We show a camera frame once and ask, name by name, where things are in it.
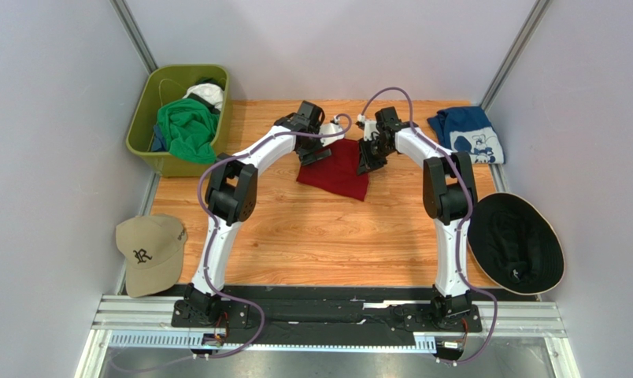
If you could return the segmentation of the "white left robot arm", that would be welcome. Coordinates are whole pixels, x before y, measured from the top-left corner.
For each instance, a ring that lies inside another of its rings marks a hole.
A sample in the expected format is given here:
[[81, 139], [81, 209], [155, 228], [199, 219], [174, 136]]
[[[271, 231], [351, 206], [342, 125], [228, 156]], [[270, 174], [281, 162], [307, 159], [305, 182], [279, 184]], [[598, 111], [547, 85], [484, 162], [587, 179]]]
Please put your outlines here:
[[183, 298], [189, 309], [208, 322], [220, 316], [228, 259], [255, 209], [259, 177], [291, 153], [305, 164], [325, 158], [326, 148], [347, 131], [339, 117], [327, 122], [322, 108], [304, 101], [246, 149], [217, 157], [198, 182], [198, 202], [209, 219], [201, 260]]

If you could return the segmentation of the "dark red t-shirt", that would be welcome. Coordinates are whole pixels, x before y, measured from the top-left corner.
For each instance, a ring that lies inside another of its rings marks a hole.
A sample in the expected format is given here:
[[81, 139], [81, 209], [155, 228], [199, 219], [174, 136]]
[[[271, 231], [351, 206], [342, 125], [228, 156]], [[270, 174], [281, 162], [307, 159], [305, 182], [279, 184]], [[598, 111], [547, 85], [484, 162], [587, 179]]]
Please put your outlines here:
[[359, 148], [355, 140], [341, 139], [328, 147], [331, 155], [302, 166], [296, 181], [363, 202], [368, 192], [367, 173], [357, 174], [359, 166]]

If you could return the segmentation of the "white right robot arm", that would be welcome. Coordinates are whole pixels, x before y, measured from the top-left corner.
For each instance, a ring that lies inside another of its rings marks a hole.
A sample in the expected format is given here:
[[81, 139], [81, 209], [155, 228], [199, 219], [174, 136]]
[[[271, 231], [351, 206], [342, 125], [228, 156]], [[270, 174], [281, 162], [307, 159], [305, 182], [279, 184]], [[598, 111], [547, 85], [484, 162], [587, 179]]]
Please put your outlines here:
[[434, 221], [438, 243], [433, 317], [468, 313], [472, 296], [465, 282], [467, 217], [477, 200], [470, 157], [436, 144], [412, 121], [401, 121], [394, 107], [379, 110], [374, 119], [360, 114], [356, 125], [364, 132], [358, 140], [358, 175], [381, 169], [392, 153], [404, 154], [422, 168], [424, 209]]

